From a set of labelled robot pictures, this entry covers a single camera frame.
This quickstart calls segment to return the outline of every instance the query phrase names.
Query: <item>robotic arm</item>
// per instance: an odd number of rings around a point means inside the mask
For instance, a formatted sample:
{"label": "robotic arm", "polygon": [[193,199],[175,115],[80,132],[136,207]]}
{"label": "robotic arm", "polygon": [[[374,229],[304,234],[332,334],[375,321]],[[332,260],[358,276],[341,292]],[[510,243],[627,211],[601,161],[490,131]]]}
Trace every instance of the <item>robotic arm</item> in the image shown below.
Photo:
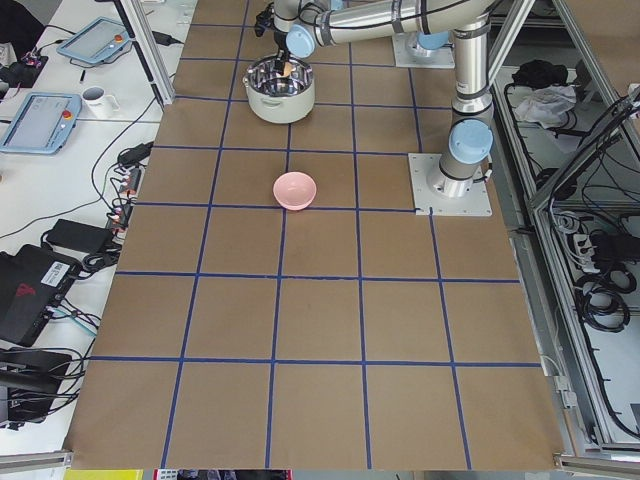
{"label": "robotic arm", "polygon": [[452,30],[456,96],[448,149],[427,175],[445,197],[462,197],[493,143],[489,123],[493,101],[488,83],[489,9],[495,0],[382,0],[341,8],[341,0],[275,0],[274,27],[286,35],[289,52],[308,57],[318,46],[392,36]]}

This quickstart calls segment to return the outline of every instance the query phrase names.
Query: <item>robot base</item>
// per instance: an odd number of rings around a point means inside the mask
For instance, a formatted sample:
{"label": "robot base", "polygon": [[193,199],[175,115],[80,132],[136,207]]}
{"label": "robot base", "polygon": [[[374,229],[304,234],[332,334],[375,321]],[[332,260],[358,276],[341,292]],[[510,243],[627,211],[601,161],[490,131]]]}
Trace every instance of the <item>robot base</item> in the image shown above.
{"label": "robot base", "polygon": [[[490,217],[492,214],[489,195],[484,182],[474,183],[471,190],[462,198],[447,198],[434,192],[427,185],[427,172],[432,165],[440,161],[441,155],[431,153],[410,153],[409,169],[411,171],[411,187],[416,215],[433,215],[448,217]],[[481,178],[482,170],[478,167],[473,178]]]}
{"label": "robot base", "polygon": [[434,50],[430,56],[412,55],[407,48],[406,33],[393,35],[393,53],[396,59],[396,67],[414,68],[454,68],[453,48],[445,45],[438,50]]}

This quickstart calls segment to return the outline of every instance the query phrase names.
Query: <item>white desk surface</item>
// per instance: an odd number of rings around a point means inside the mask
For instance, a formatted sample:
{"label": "white desk surface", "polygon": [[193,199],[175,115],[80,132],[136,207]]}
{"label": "white desk surface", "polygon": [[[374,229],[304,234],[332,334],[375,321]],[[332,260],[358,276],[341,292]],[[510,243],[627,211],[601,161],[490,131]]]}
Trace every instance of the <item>white desk surface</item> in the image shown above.
{"label": "white desk surface", "polygon": [[[167,0],[160,4],[145,4],[144,10],[152,12],[147,15],[147,20],[153,30],[169,33],[174,38],[184,41],[189,24],[180,22],[189,21],[194,3],[192,0]],[[119,20],[111,2],[63,0],[49,23],[75,32],[101,16]],[[61,30],[47,28],[38,45],[43,46],[69,36]],[[133,48],[112,64],[86,69],[83,83],[80,83],[83,69],[69,63],[69,58],[59,55],[56,48],[57,45],[50,45],[43,49],[42,54],[48,56],[49,61],[32,89],[21,89],[15,97],[12,97],[15,90],[7,93],[7,98],[0,103],[0,118],[13,118],[25,96],[31,91],[81,94],[91,86],[103,87],[107,93],[115,95],[121,105],[120,110],[111,119],[115,121],[134,120],[153,98],[153,91]],[[158,49],[169,75],[175,73],[182,45],[158,45]],[[154,105],[142,121],[159,122],[161,117],[162,110],[158,105]],[[83,108],[79,118],[96,119],[88,108]]]}
{"label": "white desk surface", "polygon": [[[55,214],[97,198],[91,187],[91,168],[109,142],[129,122],[98,122],[80,120],[67,144],[55,155],[0,154],[0,236],[17,230],[32,219]],[[133,125],[102,158],[96,168],[99,186],[106,169],[114,163],[124,148],[155,138],[158,123]],[[6,129],[0,124],[0,134]],[[107,187],[107,199],[115,197]],[[106,223],[107,208],[95,203],[62,218],[96,226]],[[40,235],[51,228],[57,218],[35,223],[23,232],[0,240],[0,250],[15,254],[31,243],[39,245]],[[67,298],[87,313],[101,315],[115,268],[108,268],[90,280],[78,281]],[[84,353],[91,336],[73,323],[50,322],[34,347],[70,347]],[[0,348],[10,344],[0,341]],[[58,450],[66,436],[75,403],[50,416],[41,424],[27,424],[18,431],[0,429],[0,455],[40,453]]]}

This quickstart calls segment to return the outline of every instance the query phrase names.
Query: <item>white cup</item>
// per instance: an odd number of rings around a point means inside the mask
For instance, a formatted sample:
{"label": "white cup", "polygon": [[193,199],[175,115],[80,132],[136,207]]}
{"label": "white cup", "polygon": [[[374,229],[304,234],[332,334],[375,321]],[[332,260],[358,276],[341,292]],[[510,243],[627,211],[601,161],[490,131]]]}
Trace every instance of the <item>white cup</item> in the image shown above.
{"label": "white cup", "polygon": [[82,100],[96,118],[107,119],[120,110],[116,97],[107,94],[102,87],[89,87],[82,92]]}

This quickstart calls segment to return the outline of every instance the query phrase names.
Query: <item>pot handle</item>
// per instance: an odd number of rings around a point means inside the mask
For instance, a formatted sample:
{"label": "pot handle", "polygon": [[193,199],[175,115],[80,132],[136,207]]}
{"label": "pot handle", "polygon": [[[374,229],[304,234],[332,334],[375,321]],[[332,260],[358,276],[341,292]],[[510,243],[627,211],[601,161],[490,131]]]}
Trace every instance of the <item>pot handle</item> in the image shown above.
{"label": "pot handle", "polygon": [[282,105],[282,100],[274,101],[274,100],[269,100],[269,99],[266,99],[266,98],[261,98],[260,100],[262,101],[262,104],[267,108],[278,108],[280,105]]}

